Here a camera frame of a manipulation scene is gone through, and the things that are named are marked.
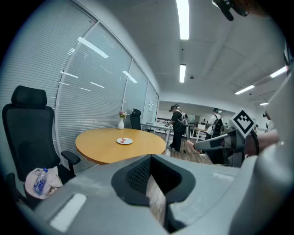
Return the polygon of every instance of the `black office chair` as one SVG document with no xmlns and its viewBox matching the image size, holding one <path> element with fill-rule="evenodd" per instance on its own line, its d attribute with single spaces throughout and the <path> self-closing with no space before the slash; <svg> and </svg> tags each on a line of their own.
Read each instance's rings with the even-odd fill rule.
<svg viewBox="0 0 294 235">
<path fill-rule="evenodd" d="M 141 111 L 134 109 L 133 113 L 130 115 L 130 124 L 132 129 L 141 130 L 141 120 L 140 120 Z"/>
<path fill-rule="evenodd" d="M 70 151 L 63 151 L 61 155 L 67 159 L 70 170 L 59 165 L 60 158 L 55 152 L 52 139 L 54 111 L 46 106 L 46 92 L 18 86 L 12 94 L 11 102 L 4 106 L 2 118 L 18 178 L 24 182 L 28 173 L 35 168 L 57 166 L 62 183 L 68 182 L 75 176 L 73 165 L 79 163 L 80 158 Z M 9 174 L 6 180 L 10 189 L 15 191 L 14 176 Z M 26 197 L 32 208 L 39 202 L 39 199 L 27 192 Z"/>
</svg>

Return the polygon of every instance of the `ceiling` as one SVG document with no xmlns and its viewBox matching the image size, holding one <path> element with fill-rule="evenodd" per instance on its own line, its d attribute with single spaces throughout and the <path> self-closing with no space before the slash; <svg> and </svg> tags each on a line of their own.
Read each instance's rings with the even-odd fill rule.
<svg viewBox="0 0 294 235">
<path fill-rule="evenodd" d="M 219 99 L 258 106 L 285 79 L 285 74 L 269 77 L 284 65 L 284 38 L 271 19 L 232 11 L 230 22 L 211 0 L 189 0 L 190 38 L 180 40 L 175 0 L 103 2 L 129 31 L 163 91 L 218 93 Z M 180 64 L 187 65 L 184 84 L 179 83 Z M 251 91 L 234 94 L 251 84 Z"/>
</svg>

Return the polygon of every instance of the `black chair back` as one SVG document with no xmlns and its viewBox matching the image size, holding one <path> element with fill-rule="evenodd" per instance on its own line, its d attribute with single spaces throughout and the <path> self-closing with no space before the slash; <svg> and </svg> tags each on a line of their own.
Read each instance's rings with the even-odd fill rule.
<svg viewBox="0 0 294 235">
<path fill-rule="evenodd" d="M 141 120 L 140 120 L 141 111 L 134 109 L 133 113 L 130 115 L 130 124 L 132 129 L 141 130 Z"/>
<path fill-rule="evenodd" d="M 18 86 L 11 102 L 2 110 L 3 125 L 18 178 L 25 181 L 35 168 L 53 168 L 60 162 L 52 139 L 54 111 L 46 106 L 44 90 Z"/>
</svg>

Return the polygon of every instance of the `black pants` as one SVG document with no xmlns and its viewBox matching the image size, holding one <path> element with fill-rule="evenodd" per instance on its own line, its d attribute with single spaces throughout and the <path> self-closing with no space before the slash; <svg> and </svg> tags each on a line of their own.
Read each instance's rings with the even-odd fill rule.
<svg viewBox="0 0 294 235">
<path fill-rule="evenodd" d="M 205 140 L 209 140 L 211 138 L 212 136 L 206 133 Z M 213 164 L 225 164 L 222 149 L 213 150 L 213 151 L 205 151 L 205 153 L 209 156 Z"/>
<path fill-rule="evenodd" d="M 170 144 L 171 148 L 175 148 L 177 152 L 181 149 L 182 135 L 184 132 L 174 132 L 173 142 Z"/>
</svg>

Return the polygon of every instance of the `floor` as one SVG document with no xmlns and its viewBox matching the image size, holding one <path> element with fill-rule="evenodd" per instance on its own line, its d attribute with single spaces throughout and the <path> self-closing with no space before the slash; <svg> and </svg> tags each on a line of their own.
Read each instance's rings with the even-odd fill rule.
<svg viewBox="0 0 294 235">
<path fill-rule="evenodd" d="M 166 134 L 156 133 L 156 135 L 165 140 Z M 190 162 L 198 162 L 210 165 L 212 164 L 207 156 L 200 156 L 199 154 L 191 152 L 191 150 L 187 147 L 187 140 L 185 138 L 182 138 L 181 151 L 179 153 L 167 149 L 163 154 Z M 165 196 L 156 184 L 153 176 L 151 176 L 148 181 L 146 196 L 150 198 L 150 210 L 152 214 L 161 224 L 163 224 L 165 217 Z"/>
</svg>

